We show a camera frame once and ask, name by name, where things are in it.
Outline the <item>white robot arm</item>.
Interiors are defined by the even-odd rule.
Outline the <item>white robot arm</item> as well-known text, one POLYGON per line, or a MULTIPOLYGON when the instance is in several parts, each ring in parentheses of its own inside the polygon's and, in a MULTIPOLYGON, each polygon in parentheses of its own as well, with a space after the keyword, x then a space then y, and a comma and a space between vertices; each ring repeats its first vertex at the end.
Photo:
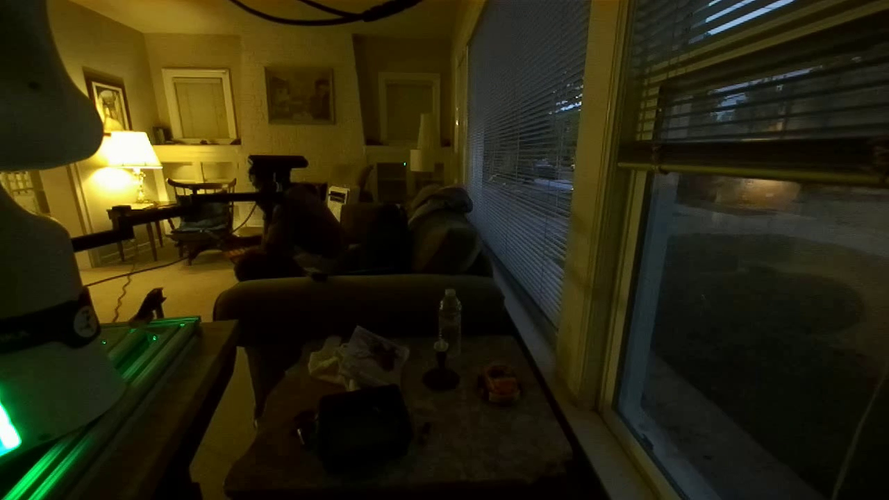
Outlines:
MULTIPOLYGON (((102 125, 56 50, 48 0, 0 0, 0 168, 90 157, 102 125)), ((126 391, 70 231, 0 191, 0 459, 101 420, 126 391)))

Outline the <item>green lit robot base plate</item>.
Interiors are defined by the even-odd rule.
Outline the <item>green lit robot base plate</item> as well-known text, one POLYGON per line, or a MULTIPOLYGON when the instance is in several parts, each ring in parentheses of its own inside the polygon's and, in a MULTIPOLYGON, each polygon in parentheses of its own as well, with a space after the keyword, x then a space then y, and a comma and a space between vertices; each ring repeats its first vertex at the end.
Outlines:
POLYGON ((66 498, 198 338, 198 317, 106 325, 87 348, 0 357, 2 500, 66 498))

